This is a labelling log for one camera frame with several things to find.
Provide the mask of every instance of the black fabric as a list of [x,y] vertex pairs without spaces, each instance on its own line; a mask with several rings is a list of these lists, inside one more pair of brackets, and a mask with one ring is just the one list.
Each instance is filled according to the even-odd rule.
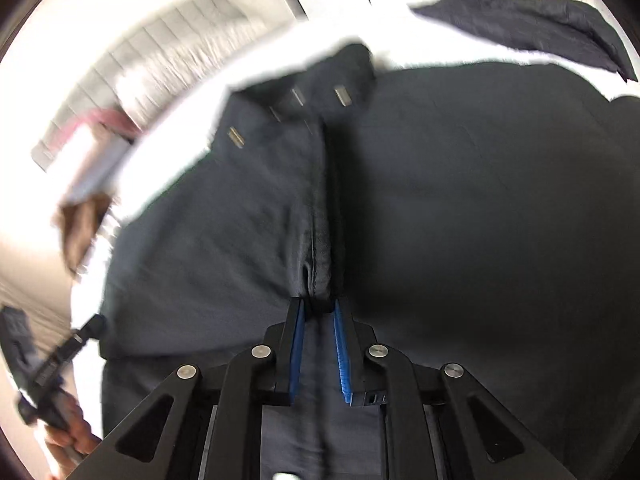
[[413,12],[519,50],[557,54],[637,81],[625,46],[593,7],[574,0],[439,0]]
[[105,429],[308,293],[300,396],[265,415],[262,477],[376,475],[378,421],[342,402],[321,315],[345,292],[381,342],[460,362],[579,479],[608,478],[640,428],[640,101],[555,65],[373,77],[366,59],[352,45],[234,95],[210,154],[123,230]]

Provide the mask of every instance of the human hand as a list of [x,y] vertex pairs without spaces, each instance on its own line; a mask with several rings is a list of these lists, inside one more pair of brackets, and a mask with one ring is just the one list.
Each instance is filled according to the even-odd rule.
[[65,394],[62,403],[66,408],[68,431],[52,428],[42,420],[38,421],[36,429],[36,439],[49,463],[47,480],[65,480],[76,468],[65,447],[89,454],[100,444],[100,439],[91,433],[89,423],[82,418],[82,409],[73,396]]

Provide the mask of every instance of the pink object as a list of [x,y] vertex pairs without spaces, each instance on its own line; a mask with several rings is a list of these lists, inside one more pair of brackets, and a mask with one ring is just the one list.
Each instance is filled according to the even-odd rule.
[[69,120],[53,137],[48,149],[51,153],[57,153],[73,136],[79,126],[88,124],[104,124],[108,129],[127,139],[135,140],[142,131],[129,116],[121,110],[113,108],[94,108]]

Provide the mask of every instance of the gray fabric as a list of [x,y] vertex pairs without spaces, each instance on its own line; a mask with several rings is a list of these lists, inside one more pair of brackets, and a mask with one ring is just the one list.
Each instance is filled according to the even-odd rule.
[[573,0],[440,0],[415,7],[474,36],[539,50],[637,81],[625,46],[600,12]]

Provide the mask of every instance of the black garment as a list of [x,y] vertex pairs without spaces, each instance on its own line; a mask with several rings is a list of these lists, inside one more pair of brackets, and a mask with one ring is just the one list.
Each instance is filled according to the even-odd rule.
[[469,34],[519,50],[539,50],[638,81],[616,31],[574,0],[439,0],[412,9]]
[[[206,361],[190,353],[251,345],[291,295],[345,292],[381,342],[460,362],[579,479],[607,478],[640,428],[640,102],[555,65],[374,78],[366,60],[349,46],[233,96],[210,154],[124,229],[103,394],[130,401],[106,403],[106,430],[133,391]],[[375,474],[377,420],[343,405],[313,323],[263,478]],[[163,353],[181,356],[136,380]]]

